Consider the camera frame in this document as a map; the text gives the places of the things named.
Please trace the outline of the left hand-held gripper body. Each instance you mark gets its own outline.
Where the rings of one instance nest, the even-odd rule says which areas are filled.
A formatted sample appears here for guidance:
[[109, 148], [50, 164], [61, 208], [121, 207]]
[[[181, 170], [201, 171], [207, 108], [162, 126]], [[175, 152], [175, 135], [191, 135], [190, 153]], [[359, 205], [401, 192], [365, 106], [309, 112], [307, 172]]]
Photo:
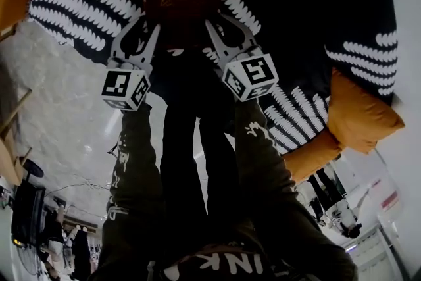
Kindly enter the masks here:
[[151, 87], [151, 58], [135, 56], [129, 60], [111, 57], [101, 92], [102, 100], [114, 109], [137, 111]]

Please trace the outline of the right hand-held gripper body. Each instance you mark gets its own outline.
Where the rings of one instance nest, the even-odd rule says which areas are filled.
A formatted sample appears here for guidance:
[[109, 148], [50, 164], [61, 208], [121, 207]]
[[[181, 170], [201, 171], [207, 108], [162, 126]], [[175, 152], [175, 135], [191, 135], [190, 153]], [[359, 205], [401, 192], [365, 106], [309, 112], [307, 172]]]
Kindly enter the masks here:
[[267, 95], [279, 80], [271, 55], [257, 46], [231, 57], [221, 68], [222, 82], [240, 101]]

